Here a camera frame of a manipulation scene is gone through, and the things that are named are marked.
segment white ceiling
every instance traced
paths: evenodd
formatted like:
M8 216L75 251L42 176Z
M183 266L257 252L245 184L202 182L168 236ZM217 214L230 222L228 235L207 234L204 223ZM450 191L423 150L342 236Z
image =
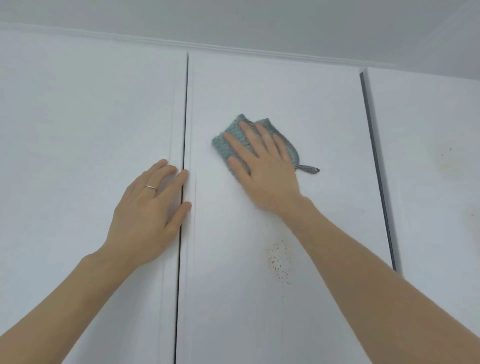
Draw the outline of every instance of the white ceiling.
M474 0L0 0L0 21L399 64Z

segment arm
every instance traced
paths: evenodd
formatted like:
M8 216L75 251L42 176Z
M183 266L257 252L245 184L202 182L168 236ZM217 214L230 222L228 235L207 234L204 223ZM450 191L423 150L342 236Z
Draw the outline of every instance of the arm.
M139 266L159 257L180 230L190 203L171 221L167 208L188 178L181 172L161 194L163 179L177 171L161 160L138 177L115 209L105 244L33 311L0 337L0 363L61 363L116 289Z
M300 241L365 352L377 363L480 363L480 339L345 234L300 194L285 145L261 125L263 142L241 125L256 156L232 135L245 160L232 170L251 200L273 211Z

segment person's left arm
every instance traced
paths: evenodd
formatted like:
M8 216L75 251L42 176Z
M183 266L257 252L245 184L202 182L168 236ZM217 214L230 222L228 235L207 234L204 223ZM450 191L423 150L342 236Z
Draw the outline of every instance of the person's left arm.
M103 246L83 258L55 291L0 337L0 363L61 363L127 277L165 251L192 207L183 203L168 221L167 209L188 172L179 173L161 194L146 186L158 189L176 171L161 160L127 188Z

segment teal cloth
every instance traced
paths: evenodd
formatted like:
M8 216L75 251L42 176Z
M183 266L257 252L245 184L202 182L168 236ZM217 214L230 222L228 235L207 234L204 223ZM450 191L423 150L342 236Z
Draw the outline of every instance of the teal cloth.
M255 125L260 123L265 127L265 129L269 132L270 135L277 134L280 138L282 138L283 142L285 143L285 146L287 147L287 151L288 151L288 154L290 155L293 166L295 167L296 170L302 170L310 174L317 174L318 172L320 172L318 168L303 166L300 164L300 157L295 147L292 145L292 143L290 143L290 141L288 141L286 137L283 136L283 134L281 134L273 126L273 124L269 119L259 120L254 123L248 120L245 117L245 115L241 114L234 120L232 124L230 124L230 126L225 130L225 132L232 134L234 137L236 137L240 141L240 143L246 146L252 153L255 153L255 152L253 151L253 148L250 145L250 142L248 141L247 137L243 133L243 130L239 126L240 121L244 121L247 124L249 124L252 127L253 131L258 136L260 136L260 134L258 133L257 127ZM219 153L219 155L222 157L223 161L226 163L230 172L233 173L233 171L230 169L230 166L228 164L228 159L230 157L236 157L240 162L242 162L243 166L250 174L250 168L248 168L245 161L237 155L237 153L232 149L230 144L225 140L223 133L213 139L212 145L214 146L216 151Z

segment forearm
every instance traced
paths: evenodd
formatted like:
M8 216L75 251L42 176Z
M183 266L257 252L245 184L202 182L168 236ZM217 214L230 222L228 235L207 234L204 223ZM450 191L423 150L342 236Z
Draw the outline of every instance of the forearm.
M479 363L480 340L325 218L308 199L279 216L374 363Z
M0 362L61 363L129 271L96 253L0 337Z

